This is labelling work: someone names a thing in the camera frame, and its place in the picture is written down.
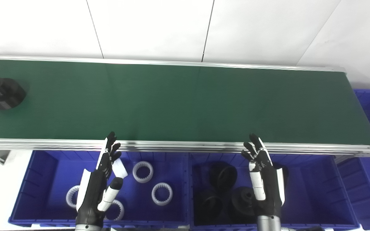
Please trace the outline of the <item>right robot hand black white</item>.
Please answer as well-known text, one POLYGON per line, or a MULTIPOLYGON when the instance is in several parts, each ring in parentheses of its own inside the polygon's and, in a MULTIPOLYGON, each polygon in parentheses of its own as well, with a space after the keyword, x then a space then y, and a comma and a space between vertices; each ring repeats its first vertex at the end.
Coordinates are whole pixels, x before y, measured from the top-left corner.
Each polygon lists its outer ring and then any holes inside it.
POLYGON ((244 142, 241 155, 248 160, 249 174, 254 192, 252 200, 257 216, 281 217, 284 203, 283 170, 274 167, 263 141, 254 133, 250 142, 244 142))

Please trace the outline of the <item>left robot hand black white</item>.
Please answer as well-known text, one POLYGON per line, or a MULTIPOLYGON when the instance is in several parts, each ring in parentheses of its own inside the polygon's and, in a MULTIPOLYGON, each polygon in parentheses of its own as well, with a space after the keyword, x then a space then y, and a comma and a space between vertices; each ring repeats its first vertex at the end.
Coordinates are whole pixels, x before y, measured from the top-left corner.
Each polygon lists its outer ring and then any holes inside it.
POLYGON ((76 231, 101 231, 104 227, 105 212, 122 188, 123 179, 115 177, 107 185, 113 163, 122 155, 118 149, 117 137, 111 131, 100 152, 96 169, 90 173, 81 206, 77 210, 76 231))

